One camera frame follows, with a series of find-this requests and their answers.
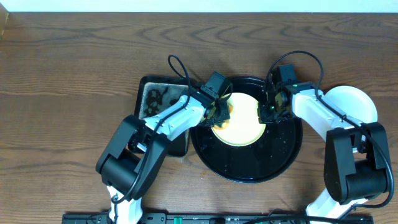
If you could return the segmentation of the black round tray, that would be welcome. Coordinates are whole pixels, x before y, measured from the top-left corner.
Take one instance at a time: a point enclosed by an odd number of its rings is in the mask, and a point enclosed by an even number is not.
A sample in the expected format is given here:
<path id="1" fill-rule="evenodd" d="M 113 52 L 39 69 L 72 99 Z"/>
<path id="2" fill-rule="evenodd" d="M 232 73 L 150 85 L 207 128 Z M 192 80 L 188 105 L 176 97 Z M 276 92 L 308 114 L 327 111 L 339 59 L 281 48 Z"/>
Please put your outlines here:
<path id="1" fill-rule="evenodd" d="M 258 102 L 266 96 L 260 78 L 234 77 L 231 82 L 233 93 L 248 94 Z M 191 129 L 193 146 L 209 169 L 234 182 L 258 183 L 277 177 L 293 163 L 302 145 L 303 127 L 298 118 L 267 124 L 257 141 L 241 147 L 221 142 L 211 129 Z"/>

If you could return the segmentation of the black rectangular soapy tray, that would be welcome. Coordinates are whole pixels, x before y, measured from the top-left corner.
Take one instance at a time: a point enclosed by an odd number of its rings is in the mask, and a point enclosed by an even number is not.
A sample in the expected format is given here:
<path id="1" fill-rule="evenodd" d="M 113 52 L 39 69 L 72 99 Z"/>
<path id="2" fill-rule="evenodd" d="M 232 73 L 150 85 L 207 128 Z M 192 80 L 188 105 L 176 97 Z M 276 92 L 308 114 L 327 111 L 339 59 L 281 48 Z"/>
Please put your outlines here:
<path id="1" fill-rule="evenodd" d="M 141 78 L 134 110 L 139 119 L 152 117 L 174 105 L 187 83 L 183 78 L 145 76 Z M 172 141 L 168 156 L 184 157 L 188 152 L 189 129 Z"/>

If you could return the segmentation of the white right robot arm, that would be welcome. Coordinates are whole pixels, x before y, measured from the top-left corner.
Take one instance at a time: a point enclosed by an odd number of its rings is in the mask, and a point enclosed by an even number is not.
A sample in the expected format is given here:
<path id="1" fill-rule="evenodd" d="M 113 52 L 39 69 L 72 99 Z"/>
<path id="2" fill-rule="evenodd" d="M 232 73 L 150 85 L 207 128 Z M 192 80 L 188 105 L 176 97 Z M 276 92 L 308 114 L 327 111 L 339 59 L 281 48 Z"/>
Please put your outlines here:
<path id="1" fill-rule="evenodd" d="M 300 223 L 344 223 L 358 208 L 382 208 L 394 195 L 394 175 L 386 130 L 372 112 L 367 95 L 351 88 L 338 101 L 312 85 L 287 85 L 264 90 L 259 103 L 263 123 L 300 118 L 325 141 L 324 191 L 307 205 L 304 215 L 288 216 Z"/>

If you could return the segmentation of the yellow plate with ketchup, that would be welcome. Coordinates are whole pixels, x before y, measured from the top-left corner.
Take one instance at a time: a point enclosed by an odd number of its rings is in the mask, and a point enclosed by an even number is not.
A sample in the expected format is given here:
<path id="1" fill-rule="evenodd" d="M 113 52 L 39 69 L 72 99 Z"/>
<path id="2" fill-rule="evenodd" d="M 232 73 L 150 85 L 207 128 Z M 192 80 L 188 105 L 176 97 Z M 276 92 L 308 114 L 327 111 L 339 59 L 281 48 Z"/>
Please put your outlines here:
<path id="1" fill-rule="evenodd" d="M 233 93 L 227 102 L 233 106 L 230 124 L 222 130 L 212 127 L 213 134 L 230 146 L 247 146 L 257 141 L 266 129 L 266 124 L 258 120 L 258 101 L 245 93 Z"/>

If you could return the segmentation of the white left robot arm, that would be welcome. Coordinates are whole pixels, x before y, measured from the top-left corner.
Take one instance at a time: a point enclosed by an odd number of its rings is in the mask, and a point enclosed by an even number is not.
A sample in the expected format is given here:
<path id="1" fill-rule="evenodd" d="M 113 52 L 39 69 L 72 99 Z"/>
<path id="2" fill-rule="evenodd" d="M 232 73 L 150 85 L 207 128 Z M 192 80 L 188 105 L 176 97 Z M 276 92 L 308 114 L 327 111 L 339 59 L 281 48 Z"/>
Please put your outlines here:
<path id="1" fill-rule="evenodd" d="M 137 223 L 141 198 L 153 184 L 172 142 L 206 121 L 229 118 L 228 96 L 184 93 L 163 112 L 124 118 L 96 163 L 111 197 L 108 223 Z"/>

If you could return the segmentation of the orange green scrub sponge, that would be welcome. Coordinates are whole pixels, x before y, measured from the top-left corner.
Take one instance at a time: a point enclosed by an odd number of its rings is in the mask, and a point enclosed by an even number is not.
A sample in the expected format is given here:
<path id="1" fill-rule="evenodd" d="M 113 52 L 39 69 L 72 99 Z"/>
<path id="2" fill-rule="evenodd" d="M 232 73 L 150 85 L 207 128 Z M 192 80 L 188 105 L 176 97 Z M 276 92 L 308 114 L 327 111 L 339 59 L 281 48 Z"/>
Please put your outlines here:
<path id="1" fill-rule="evenodd" d="M 228 105 L 228 110 L 229 110 L 229 112 L 232 112 L 233 106 L 230 105 L 229 103 L 228 103 L 227 105 Z M 226 129 L 226 128 L 229 126 L 229 124 L 230 124 L 230 120 L 227 119 L 227 120 L 225 120 L 225 121 L 223 121 L 223 122 L 221 122 L 221 123 L 215 124 L 215 125 L 213 126 L 213 128 L 214 128 L 214 129 L 218 129 L 218 130 L 222 130 L 222 129 Z"/>

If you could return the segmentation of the light blue plate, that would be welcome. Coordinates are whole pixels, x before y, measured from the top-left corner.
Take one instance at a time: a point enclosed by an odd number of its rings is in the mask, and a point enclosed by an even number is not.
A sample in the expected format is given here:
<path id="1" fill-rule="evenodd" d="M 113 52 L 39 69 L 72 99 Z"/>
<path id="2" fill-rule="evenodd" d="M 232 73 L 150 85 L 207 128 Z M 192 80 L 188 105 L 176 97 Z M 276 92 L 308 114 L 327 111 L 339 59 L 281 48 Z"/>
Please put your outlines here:
<path id="1" fill-rule="evenodd" d="M 326 93 L 326 98 L 347 115 L 364 123 L 378 120 L 377 109 L 372 99 L 353 86 L 337 86 Z"/>

